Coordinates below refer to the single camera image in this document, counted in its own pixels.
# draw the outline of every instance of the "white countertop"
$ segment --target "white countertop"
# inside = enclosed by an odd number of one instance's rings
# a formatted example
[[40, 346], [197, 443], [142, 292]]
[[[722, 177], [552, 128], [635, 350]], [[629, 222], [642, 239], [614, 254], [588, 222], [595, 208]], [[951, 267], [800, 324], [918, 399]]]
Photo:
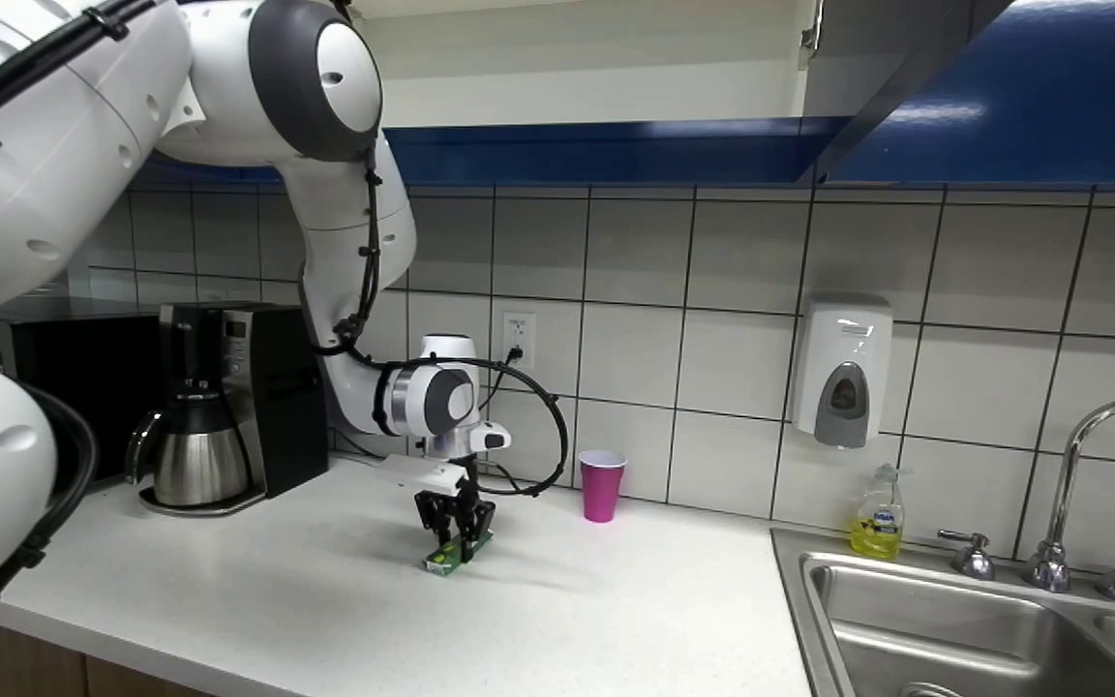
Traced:
[[369, 466], [233, 520], [149, 514], [107, 489], [24, 575], [0, 629], [206, 692], [806, 697], [762, 522], [574, 491], [498, 501], [451, 578], [410, 491]]

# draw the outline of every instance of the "wall outlet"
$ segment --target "wall outlet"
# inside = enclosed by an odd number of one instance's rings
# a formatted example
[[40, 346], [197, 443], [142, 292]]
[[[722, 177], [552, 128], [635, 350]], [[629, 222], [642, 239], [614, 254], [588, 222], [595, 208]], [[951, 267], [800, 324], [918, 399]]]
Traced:
[[498, 335], [498, 358], [505, 360], [511, 350], [521, 350], [516, 360], [517, 373], [533, 377], [533, 338], [536, 338], [536, 319], [533, 313], [502, 313], [502, 335]]

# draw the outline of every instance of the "upper cabinet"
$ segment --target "upper cabinet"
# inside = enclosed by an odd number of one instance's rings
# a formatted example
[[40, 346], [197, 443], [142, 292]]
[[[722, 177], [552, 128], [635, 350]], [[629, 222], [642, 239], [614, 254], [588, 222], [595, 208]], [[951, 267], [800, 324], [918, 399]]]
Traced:
[[796, 182], [1005, 0], [358, 0], [410, 182]]
[[1115, 0], [1013, 0], [833, 182], [1115, 186]]
[[388, 128], [855, 115], [1001, 0], [358, 0]]
[[806, 113], [811, 0], [375, 0], [388, 128]]

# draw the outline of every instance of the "wall-mounted dispenser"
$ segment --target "wall-mounted dispenser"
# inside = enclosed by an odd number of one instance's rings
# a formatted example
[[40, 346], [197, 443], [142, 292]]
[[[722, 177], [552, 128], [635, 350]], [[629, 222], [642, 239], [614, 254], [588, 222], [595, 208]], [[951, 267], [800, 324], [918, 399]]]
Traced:
[[877, 434], [890, 384], [895, 313], [886, 302], [811, 302], [800, 324], [792, 429], [863, 449]]

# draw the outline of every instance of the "dish soap bottle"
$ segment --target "dish soap bottle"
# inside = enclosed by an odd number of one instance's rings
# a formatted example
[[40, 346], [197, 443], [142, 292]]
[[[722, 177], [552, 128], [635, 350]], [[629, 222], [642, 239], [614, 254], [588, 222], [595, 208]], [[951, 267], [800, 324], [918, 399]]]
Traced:
[[898, 466], [877, 466], [847, 532], [850, 555], [859, 559], [898, 559], [900, 555], [900, 489], [898, 489], [900, 467]]

